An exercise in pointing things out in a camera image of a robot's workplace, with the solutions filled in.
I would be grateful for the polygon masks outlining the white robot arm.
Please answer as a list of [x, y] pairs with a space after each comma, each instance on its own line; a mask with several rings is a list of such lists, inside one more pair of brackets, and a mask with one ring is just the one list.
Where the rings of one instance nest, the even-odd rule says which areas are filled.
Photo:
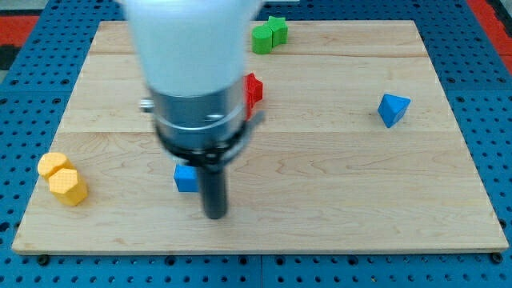
[[228, 209], [226, 166], [247, 146], [262, 112], [246, 112], [244, 72], [251, 0], [124, 1], [156, 135], [176, 163], [193, 166], [203, 211]]

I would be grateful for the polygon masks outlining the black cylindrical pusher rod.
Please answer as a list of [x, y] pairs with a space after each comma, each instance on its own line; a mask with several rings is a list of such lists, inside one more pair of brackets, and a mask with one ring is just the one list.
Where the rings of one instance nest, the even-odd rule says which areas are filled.
[[198, 188], [205, 215], [210, 219], [224, 217], [228, 208], [225, 169], [199, 167]]

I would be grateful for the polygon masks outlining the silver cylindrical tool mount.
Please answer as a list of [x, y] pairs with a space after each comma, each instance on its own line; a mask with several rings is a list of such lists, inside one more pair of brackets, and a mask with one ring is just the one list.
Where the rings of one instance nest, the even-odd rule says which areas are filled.
[[139, 109], [152, 116], [158, 140], [177, 164], [226, 166], [265, 119], [263, 111], [247, 116], [243, 85], [240, 79], [225, 89], [185, 96], [150, 89]]

